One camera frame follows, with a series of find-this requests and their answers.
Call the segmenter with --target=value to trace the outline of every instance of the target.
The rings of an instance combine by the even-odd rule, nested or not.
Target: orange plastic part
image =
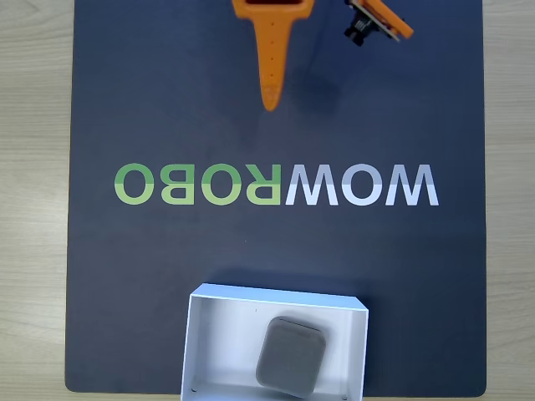
[[[358,2],[374,17],[389,27],[394,35],[400,34],[406,39],[412,36],[414,32],[412,28],[386,7],[381,0],[358,0]]]
[[[310,16],[314,0],[232,0],[232,5],[238,18],[254,25],[262,101],[266,110],[273,111],[283,91],[292,25]]]

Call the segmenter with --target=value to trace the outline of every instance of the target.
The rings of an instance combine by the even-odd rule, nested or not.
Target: white box
[[[202,284],[190,296],[182,401],[270,401],[256,368],[268,324],[310,322],[327,347],[308,401],[360,401],[368,309],[355,297]]]

